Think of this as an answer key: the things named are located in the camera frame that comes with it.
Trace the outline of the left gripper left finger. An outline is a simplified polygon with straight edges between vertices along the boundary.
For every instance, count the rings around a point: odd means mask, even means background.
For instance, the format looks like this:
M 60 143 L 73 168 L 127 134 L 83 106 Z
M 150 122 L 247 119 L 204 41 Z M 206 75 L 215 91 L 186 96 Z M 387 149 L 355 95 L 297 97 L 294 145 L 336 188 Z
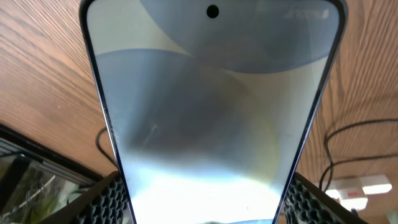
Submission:
M 128 208 L 123 180 L 114 171 L 40 224 L 122 223 Z

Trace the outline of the blue-screen Samsung smartphone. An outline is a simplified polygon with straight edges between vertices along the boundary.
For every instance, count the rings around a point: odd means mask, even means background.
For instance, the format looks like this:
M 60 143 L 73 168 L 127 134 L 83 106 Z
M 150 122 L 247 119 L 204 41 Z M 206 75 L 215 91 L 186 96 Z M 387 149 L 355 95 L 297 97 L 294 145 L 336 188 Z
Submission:
M 94 0 L 79 20 L 134 223 L 275 223 L 344 1 Z

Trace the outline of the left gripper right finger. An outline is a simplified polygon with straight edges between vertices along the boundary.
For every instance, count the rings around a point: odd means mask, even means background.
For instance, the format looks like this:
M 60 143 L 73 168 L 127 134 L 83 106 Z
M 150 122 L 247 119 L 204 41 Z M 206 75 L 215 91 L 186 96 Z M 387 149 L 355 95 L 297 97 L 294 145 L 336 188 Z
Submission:
M 287 224 L 367 224 L 297 172 L 287 189 L 284 216 Z

